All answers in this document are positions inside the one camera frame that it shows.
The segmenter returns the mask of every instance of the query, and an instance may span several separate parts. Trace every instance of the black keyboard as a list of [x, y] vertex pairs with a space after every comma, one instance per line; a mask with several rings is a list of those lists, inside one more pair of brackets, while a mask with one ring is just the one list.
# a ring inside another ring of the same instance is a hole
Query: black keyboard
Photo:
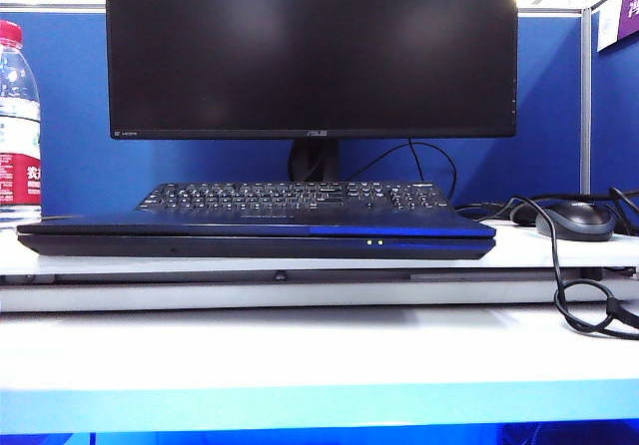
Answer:
[[268, 214], [327, 208], [452, 211], [437, 186], [416, 182], [160, 184], [136, 210]]

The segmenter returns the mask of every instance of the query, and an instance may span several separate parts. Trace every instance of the bottle cap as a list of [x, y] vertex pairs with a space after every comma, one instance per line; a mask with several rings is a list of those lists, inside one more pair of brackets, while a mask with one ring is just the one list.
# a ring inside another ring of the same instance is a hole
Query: bottle cap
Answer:
[[22, 28], [16, 23], [0, 19], [0, 44], [14, 48], [22, 47]]

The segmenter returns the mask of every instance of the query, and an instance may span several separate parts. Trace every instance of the computer monitor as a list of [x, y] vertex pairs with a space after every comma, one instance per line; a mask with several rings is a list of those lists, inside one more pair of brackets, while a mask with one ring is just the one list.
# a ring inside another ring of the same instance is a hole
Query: computer monitor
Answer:
[[107, 0], [115, 139], [515, 133], [514, 0]]

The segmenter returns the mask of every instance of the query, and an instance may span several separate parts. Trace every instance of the computer mouse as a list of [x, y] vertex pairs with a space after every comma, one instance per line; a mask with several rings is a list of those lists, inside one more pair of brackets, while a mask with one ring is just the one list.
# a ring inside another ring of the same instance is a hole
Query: computer mouse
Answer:
[[[555, 224], [557, 238], [564, 240], [605, 241], [617, 224], [617, 217], [603, 206], [560, 201], [543, 209]], [[542, 216], [537, 216], [535, 225], [539, 233], [550, 236], [550, 227]]]

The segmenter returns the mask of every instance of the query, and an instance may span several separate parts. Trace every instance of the water bottle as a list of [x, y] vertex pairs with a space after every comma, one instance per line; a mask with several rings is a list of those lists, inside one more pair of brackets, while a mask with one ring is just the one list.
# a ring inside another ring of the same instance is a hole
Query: water bottle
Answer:
[[40, 101], [22, 29], [0, 20], [0, 226], [40, 216]]

